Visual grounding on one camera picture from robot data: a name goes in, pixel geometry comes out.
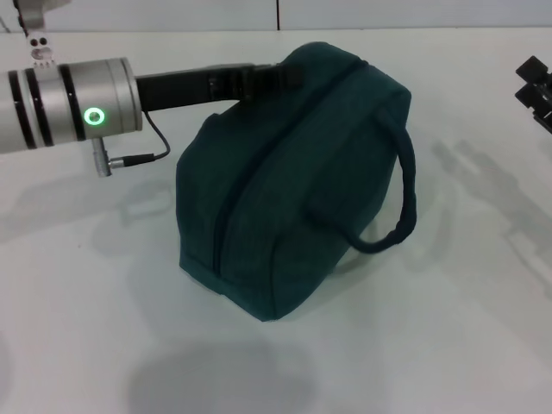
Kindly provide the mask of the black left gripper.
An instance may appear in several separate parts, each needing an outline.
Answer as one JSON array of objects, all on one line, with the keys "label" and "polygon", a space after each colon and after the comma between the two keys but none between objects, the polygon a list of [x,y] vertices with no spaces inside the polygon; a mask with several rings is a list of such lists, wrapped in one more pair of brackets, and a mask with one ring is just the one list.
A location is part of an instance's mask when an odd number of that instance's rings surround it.
[{"label": "black left gripper", "polygon": [[303,67],[293,64],[208,66],[136,78],[143,111],[207,104],[252,101],[298,88]]}]

